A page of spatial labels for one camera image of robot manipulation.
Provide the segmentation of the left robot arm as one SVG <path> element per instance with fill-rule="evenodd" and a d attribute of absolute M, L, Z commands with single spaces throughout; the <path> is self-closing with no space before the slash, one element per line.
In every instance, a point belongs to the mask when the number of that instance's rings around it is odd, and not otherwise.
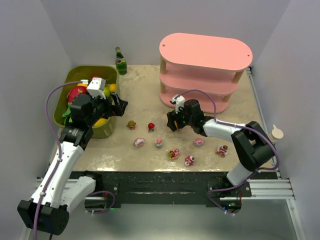
<path fill-rule="evenodd" d="M 94 191 L 103 189 L 102 177 L 86 172 L 69 189 L 65 189 L 76 162 L 93 137 L 93 125 L 101 118 L 121 117 L 128 102 L 117 93 L 111 98 L 80 94 L 70 105 L 72 122 L 58 139 L 57 152 L 39 187 L 30 200 L 21 200 L 17 211 L 27 228 L 60 235 L 72 211 Z"/>

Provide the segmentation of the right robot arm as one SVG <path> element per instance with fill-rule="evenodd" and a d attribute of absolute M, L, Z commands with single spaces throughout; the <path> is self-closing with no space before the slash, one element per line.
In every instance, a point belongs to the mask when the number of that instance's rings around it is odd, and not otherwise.
<path fill-rule="evenodd" d="M 276 156 L 274 144 L 256 121 L 247 124 L 219 121 L 205 116 L 196 99 L 185 100 L 182 96 L 172 98 L 170 103 L 175 109 L 167 113 L 167 126 L 173 132 L 190 126 L 198 135 L 233 143 L 239 163 L 226 175 L 232 186 L 244 183 Z"/>

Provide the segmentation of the pink round toy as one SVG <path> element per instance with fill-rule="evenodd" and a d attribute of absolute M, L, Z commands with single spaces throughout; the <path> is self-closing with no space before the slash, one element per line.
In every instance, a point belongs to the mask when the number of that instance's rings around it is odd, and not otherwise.
<path fill-rule="evenodd" d="M 136 138 L 133 143 L 133 145 L 137 148 L 142 147 L 144 144 L 145 144 L 145 139 L 142 137 Z"/>

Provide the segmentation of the red-haired doll toy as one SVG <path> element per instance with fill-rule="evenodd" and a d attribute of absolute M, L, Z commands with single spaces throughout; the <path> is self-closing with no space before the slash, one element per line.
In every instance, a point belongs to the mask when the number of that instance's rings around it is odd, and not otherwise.
<path fill-rule="evenodd" d="M 155 124 L 150 122 L 148 124 L 148 132 L 150 133 L 150 132 L 153 132 L 154 130 L 155 130 Z"/>

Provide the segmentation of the small pink figure toy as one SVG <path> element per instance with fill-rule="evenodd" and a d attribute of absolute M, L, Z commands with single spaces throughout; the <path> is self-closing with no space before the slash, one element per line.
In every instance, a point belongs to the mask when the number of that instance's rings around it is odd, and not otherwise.
<path fill-rule="evenodd" d="M 163 146 L 163 139 L 160 138 L 160 137 L 157 138 L 157 139 L 155 140 L 155 146 L 156 146 L 156 148 L 161 149 L 162 146 Z"/>

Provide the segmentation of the brown-haired doll toy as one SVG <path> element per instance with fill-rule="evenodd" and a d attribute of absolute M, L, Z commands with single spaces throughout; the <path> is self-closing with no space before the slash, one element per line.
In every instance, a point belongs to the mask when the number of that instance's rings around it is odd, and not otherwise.
<path fill-rule="evenodd" d="M 136 122 L 135 121 L 133 121 L 133 120 L 130 120 L 130 121 L 128 121 L 128 123 L 127 123 L 127 127 L 130 129 L 130 130 L 135 130 L 136 129 Z"/>

